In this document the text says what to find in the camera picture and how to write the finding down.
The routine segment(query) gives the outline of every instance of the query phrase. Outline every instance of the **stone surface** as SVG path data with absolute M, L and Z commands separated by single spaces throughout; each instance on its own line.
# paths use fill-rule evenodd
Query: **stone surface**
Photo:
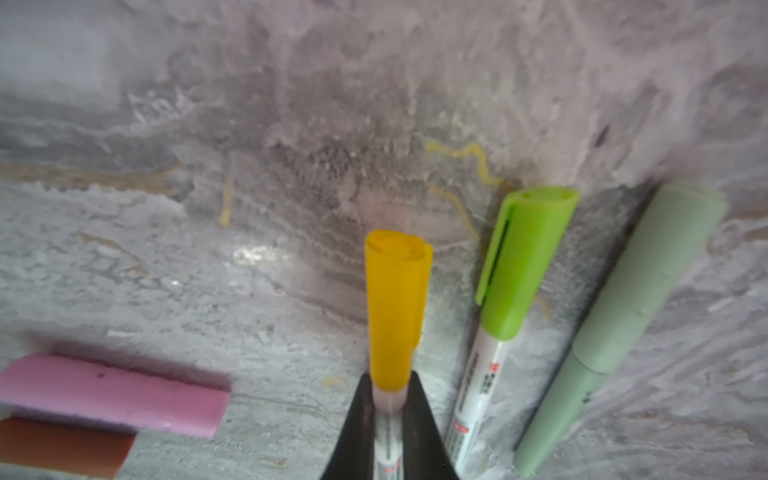
M 212 442 L 142 432 L 120 478 L 318 478 L 366 369 L 362 240 L 392 228 L 435 248 L 415 367 L 445 428 L 503 191 L 423 145 L 477 141 L 508 185 L 584 198 L 465 477 L 515 478 L 633 219 L 682 178 L 732 212 L 537 478 L 765 478 L 767 15 L 759 0 L 3 2 L 0 366 L 51 350 L 231 387 Z

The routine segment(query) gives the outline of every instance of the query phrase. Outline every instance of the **orange-brown block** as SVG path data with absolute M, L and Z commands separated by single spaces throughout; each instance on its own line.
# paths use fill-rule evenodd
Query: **orange-brown block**
M 135 435 L 34 422 L 0 421 L 0 462 L 114 478 Z

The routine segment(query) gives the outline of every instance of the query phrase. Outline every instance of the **yellow pen clip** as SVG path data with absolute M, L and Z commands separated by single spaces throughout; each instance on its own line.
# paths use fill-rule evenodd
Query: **yellow pen clip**
M 375 230 L 366 238 L 371 378 L 396 392 L 411 379 L 421 339 L 432 247 L 418 237 Z

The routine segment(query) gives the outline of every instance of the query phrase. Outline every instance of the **pink object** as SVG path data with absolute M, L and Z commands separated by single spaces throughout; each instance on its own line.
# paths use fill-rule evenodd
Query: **pink object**
M 229 392 L 33 354 L 0 373 L 0 402 L 62 415 L 212 439 Z

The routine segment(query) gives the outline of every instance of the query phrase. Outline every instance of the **marker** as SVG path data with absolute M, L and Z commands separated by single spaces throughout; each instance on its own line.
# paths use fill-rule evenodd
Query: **marker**
M 375 230 L 366 238 L 366 289 L 373 405 L 374 479 L 402 480 L 402 407 L 424 319 L 432 247 Z
M 727 209 L 716 190 L 692 184 L 659 189 L 515 451 L 520 475 L 534 474 L 568 433 L 606 377 L 643 335 Z
M 475 297 L 482 307 L 480 327 L 445 437 L 457 473 L 464 470 L 509 341 L 520 330 L 578 201 L 576 190 L 535 187 L 502 202 Z

